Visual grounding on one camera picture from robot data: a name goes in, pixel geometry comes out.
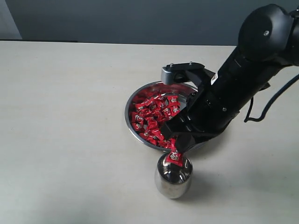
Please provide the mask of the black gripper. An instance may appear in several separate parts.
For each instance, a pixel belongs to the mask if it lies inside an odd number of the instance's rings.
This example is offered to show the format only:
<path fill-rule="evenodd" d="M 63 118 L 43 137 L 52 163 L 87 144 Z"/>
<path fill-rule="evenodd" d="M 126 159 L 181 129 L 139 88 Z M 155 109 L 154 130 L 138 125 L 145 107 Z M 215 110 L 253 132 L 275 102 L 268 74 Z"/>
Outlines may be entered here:
<path fill-rule="evenodd" d="M 165 138 L 177 136 L 175 147 L 185 153 L 196 142 L 220 135 L 241 109 L 241 88 L 209 88 L 196 93 L 186 107 L 161 126 Z"/>

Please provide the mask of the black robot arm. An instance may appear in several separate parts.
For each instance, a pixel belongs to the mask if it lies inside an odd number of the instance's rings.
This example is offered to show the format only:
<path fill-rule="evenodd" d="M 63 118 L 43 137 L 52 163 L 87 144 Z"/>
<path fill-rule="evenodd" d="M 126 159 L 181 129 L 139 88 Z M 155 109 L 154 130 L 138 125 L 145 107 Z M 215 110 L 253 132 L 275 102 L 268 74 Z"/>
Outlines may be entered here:
<path fill-rule="evenodd" d="M 238 44 L 217 72 L 200 63 L 162 68 L 165 85 L 192 82 L 186 106 L 164 123 L 161 133 L 176 138 L 180 153 L 220 135 L 240 110 L 282 69 L 299 64 L 299 12 L 269 4 L 243 22 Z"/>

